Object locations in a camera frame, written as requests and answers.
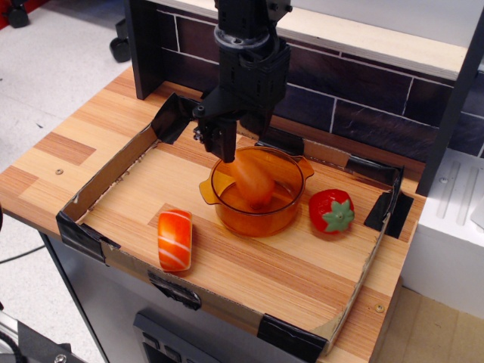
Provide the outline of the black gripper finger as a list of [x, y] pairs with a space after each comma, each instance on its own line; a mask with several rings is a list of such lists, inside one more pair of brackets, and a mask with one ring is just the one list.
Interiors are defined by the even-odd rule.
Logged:
[[224, 163], [232, 163], [235, 159], [236, 137], [237, 122], [222, 116], [199, 119], [194, 129], [194, 139]]
[[240, 134], [253, 140], [265, 135], [270, 125], [273, 109], [242, 110], [240, 112]]

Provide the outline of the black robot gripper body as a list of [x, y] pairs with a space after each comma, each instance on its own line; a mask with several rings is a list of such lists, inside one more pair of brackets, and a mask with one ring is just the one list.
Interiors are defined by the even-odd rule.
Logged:
[[219, 84], [193, 110], [197, 119], [255, 113], [271, 119], [285, 94], [290, 46], [270, 36], [259, 48], [219, 48]]

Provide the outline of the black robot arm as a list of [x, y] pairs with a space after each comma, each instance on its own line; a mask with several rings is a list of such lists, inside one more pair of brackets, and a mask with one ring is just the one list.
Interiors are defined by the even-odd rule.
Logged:
[[289, 1], [217, 1], [219, 84], [194, 108], [194, 137], [225, 163], [235, 159], [237, 129], [261, 137], [284, 99], [290, 46], [277, 24]]

